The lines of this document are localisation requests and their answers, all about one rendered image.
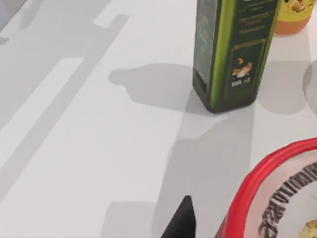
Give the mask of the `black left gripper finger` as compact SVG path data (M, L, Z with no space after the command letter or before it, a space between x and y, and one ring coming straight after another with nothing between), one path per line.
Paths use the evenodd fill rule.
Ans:
M161 238L196 238L196 224L192 197L186 195L161 235Z

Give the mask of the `green bottle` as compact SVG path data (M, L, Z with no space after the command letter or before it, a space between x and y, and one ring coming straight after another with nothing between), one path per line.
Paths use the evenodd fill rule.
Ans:
M197 0L193 87L214 114L252 104L281 0Z

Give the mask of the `red and white can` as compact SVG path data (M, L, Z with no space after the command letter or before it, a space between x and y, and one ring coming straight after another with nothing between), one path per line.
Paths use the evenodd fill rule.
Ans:
M317 238L317 137L264 157L242 181L214 238Z

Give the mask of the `yellow and orange bottle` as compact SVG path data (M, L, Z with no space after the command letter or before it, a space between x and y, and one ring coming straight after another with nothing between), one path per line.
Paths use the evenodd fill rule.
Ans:
M300 32L309 22L316 0L281 0L275 34Z

